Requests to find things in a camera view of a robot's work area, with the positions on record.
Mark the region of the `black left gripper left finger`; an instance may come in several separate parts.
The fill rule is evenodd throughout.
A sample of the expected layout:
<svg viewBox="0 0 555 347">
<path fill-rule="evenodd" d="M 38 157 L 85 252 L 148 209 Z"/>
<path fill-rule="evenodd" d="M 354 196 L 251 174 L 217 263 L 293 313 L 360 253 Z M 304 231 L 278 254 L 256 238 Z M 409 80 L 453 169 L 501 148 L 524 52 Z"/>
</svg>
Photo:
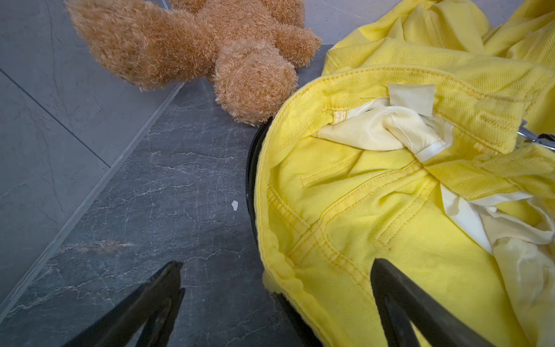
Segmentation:
<svg viewBox="0 0 555 347">
<path fill-rule="evenodd" d="M 65 346 L 126 346 L 137 331 L 137 346 L 167 346 L 186 290 L 182 262 L 170 261 L 110 312 Z"/>
</svg>

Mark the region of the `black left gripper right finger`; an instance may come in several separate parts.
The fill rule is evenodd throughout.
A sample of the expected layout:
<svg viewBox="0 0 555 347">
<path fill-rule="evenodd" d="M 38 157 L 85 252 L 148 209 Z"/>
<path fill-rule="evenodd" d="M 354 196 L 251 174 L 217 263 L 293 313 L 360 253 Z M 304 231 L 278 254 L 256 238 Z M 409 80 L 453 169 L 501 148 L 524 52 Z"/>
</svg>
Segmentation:
<svg viewBox="0 0 555 347">
<path fill-rule="evenodd" d="M 448 312 L 390 261 L 378 258 L 371 287 L 389 346 L 419 346 L 419 331 L 431 346 L 491 346 Z"/>
</svg>

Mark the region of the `yellow trousers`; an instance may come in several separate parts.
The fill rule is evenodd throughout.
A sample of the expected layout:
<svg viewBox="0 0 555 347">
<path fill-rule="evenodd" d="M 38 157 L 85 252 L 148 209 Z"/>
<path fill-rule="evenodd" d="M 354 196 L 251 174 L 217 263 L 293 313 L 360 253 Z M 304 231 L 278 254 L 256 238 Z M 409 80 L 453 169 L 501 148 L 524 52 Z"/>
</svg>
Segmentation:
<svg viewBox="0 0 555 347">
<path fill-rule="evenodd" d="M 278 112 L 254 211 L 264 284 L 326 346 L 383 346 L 389 260 L 496 346 L 554 345 L 554 3 L 492 27 L 402 1 Z"/>
</svg>

